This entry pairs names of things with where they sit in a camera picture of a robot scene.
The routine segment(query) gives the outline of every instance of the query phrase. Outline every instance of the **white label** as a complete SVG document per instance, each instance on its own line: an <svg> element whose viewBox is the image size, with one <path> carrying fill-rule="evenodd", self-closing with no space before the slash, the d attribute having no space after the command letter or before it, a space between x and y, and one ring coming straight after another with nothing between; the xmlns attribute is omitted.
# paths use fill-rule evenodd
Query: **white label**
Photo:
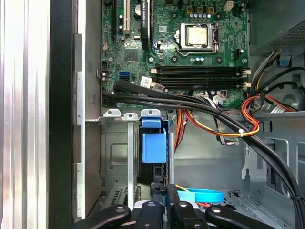
<svg viewBox="0 0 305 229"><path fill-rule="evenodd" d="M213 102L219 104L220 101L226 101L225 97L222 94L215 95Z"/></svg>
<svg viewBox="0 0 305 229"><path fill-rule="evenodd" d="M149 78L149 77L146 77L146 76L142 76L140 86L146 87L146 88L150 88L151 84L152 84L152 81L153 81L152 78Z"/></svg>
<svg viewBox="0 0 305 229"><path fill-rule="evenodd" d="M158 91L158 92L162 92L164 89L165 89L165 87L158 83L155 83L153 86L153 90Z"/></svg>
<svg viewBox="0 0 305 229"><path fill-rule="evenodd" d="M280 105L277 105L271 113L283 113L285 111L284 108L282 108Z"/></svg>
<svg viewBox="0 0 305 229"><path fill-rule="evenodd" d="M159 25L159 32L167 33L167 26Z"/></svg>

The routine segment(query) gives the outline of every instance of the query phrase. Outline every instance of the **black plastic clip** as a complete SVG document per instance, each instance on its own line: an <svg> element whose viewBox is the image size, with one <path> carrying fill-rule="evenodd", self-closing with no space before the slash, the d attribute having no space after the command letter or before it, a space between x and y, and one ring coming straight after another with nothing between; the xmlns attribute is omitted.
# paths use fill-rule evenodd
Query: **black plastic clip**
<svg viewBox="0 0 305 229"><path fill-rule="evenodd" d="M291 199L292 201L302 201L302 200L305 200L304 197L290 197L290 199Z"/></svg>

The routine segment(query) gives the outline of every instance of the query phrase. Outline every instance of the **orange wire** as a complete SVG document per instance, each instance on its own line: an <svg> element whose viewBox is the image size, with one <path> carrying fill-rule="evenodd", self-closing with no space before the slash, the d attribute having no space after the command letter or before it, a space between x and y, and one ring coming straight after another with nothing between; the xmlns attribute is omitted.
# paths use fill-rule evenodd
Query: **orange wire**
<svg viewBox="0 0 305 229"><path fill-rule="evenodd" d="M198 205L200 205L200 206L203 206L203 207L206 207L206 208L210 206L209 204L198 203L198 202L196 202L196 204L198 204Z"/></svg>

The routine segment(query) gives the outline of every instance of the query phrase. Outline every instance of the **pcie slot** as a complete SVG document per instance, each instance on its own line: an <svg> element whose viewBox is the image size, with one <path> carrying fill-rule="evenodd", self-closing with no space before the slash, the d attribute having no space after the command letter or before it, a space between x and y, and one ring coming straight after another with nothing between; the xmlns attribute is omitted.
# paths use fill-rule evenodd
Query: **pcie slot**
<svg viewBox="0 0 305 229"><path fill-rule="evenodd" d="M130 0L124 0L123 31L125 34L130 34Z"/></svg>
<svg viewBox="0 0 305 229"><path fill-rule="evenodd" d="M189 90L196 85L203 85L207 89L237 89L241 88L242 79L198 79L198 78L157 78L157 82L167 89Z"/></svg>
<svg viewBox="0 0 305 229"><path fill-rule="evenodd" d="M113 0L113 3L112 3L112 18L111 18L111 30L112 30L112 40L114 42L116 42L116 38L117 38L117 14L118 14L118 5L117 5L117 0Z"/></svg>

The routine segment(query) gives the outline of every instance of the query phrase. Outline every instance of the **blue latch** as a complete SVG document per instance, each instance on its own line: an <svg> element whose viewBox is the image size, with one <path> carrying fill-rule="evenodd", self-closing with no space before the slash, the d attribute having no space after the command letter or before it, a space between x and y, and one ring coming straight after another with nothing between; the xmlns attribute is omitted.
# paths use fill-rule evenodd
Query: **blue latch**
<svg viewBox="0 0 305 229"><path fill-rule="evenodd" d="M224 193L211 189L187 188L186 191L178 191L180 201L199 203L221 203L224 200Z"/></svg>
<svg viewBox="0 0 305 229"><path fill-rule="evenodd" d="M161 133L143 133L142 136L142 162L165 163L166 162L166 130L161 127L160 118L143 118L143 128L157 128Z"/></svg>

